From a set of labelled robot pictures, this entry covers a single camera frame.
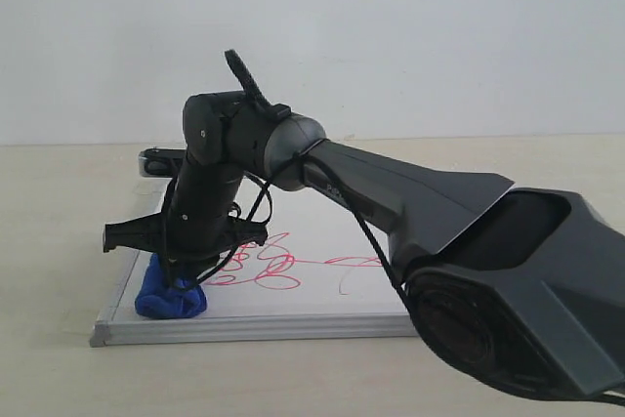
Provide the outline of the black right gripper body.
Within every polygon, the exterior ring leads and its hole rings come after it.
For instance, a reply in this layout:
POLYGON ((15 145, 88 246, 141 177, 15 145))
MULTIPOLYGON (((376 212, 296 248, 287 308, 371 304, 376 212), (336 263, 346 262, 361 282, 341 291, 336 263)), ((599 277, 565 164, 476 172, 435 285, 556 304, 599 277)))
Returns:
POLYGON ((243 244, 264 244, 265 224, 230 214, 243 176, 231 164, 185 162, 158 213, 104 226, 103 250, 128 247, 177 264, 206 264, 243 244))

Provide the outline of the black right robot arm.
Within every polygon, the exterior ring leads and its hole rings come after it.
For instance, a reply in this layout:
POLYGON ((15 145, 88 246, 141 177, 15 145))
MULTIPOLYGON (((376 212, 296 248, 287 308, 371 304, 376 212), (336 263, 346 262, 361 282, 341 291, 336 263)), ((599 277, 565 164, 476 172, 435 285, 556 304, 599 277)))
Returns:
POLYGON ((312 188, 387 236, 376 254, 445 363, 511 396, 623 404, 624 237, 581 194, 336 144, 252 92, 188 98, 183 131, 184 149, 143 153, 143 173, 169 181, 162 208, 105 226, 104 250, 154 253, 170 285, 197 285, 267 239, 235 204, 244 178, 312 188))

